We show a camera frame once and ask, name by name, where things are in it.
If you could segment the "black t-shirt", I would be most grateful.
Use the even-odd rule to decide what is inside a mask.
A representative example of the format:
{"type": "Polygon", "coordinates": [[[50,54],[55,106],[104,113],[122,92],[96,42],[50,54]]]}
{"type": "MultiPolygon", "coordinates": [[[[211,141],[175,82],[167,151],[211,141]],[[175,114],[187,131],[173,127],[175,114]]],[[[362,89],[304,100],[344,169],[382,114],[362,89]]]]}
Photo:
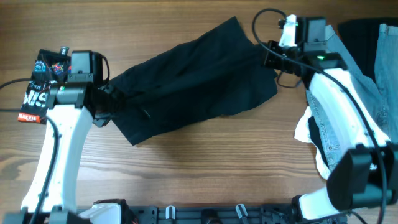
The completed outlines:
{"type": "Polygon", "coordinates": [[[251,110],[277,94],[263,49],[232,17],[198,39],[111,80],[126,104],[113,123],[133,145],[159,134],[251,110]]]}

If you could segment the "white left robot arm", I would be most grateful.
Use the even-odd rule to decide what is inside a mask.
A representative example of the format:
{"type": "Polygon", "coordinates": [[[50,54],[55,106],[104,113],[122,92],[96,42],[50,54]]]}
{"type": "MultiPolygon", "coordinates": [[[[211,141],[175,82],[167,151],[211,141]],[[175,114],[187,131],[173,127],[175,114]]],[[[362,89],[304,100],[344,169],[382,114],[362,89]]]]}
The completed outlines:
{"type": "Polygon", "coordinates": [[[79,212],[76,181],[92,126],[107,125],[119,109],[105,56],[90,50],[41,50],[28,80],[18,120],[44,124],[44,144],[19,212],[5,223],[131,223],[125,200],[100,200],[79,212]]]}

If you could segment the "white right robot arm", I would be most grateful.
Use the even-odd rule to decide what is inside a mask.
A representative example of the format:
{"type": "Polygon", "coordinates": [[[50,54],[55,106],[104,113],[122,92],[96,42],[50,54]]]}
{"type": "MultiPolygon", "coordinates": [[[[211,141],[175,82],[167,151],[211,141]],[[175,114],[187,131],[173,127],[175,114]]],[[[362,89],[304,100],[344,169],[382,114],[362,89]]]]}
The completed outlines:
{"type": "Polygon", "coordinates": [[[297,129],[320,141],[326,186],[292,201],[309,223],[397,202],[397,28],[378,26],[376,78],[365,76],[323,17],[284,16],[279,41],[264,44],[265,66],[300,78],[309,117],[297,129]]]}

